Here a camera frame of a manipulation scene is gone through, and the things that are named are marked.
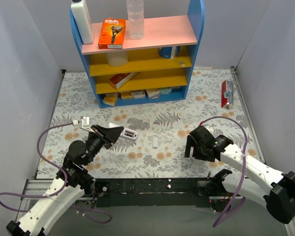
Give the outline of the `white remote control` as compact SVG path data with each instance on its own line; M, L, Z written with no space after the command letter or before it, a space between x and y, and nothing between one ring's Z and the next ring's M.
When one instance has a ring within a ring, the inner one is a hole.
M111 122L108 124L108 128L115 128L115 127L121 127L121 126ZM120 137L135 142L138 139L138 133L132 129L124 127L122 133L120 134Z

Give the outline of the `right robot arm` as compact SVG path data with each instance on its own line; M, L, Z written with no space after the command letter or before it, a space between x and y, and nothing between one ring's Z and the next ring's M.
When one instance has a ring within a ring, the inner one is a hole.
M236 176L223 169L206 184L200 184L203 195L234 193L264 206L269 214L283 224L295 217L295 173L275 170L250 155L244 156L233 141L213 135L202 125L187 136L185 157L214 162L221 161L242 173Z

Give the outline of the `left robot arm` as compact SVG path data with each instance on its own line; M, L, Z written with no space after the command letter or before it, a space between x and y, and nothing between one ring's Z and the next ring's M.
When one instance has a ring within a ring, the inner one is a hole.
M11 236L46 236L58 219L80 197L95 192L95 179L85 166L91 163L102 148L109 149L119 139L124 127L105 128L93 125L87 128L86 141L73 141L56 177L42 196L36 196L35 205L21 218L6 226Z

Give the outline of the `white battery cover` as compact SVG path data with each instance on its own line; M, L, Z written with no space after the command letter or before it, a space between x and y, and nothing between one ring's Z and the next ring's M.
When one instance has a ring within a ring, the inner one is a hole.
M153 139L152 139L152 147L153 148L158 148L158 138L157 137L153 137Z

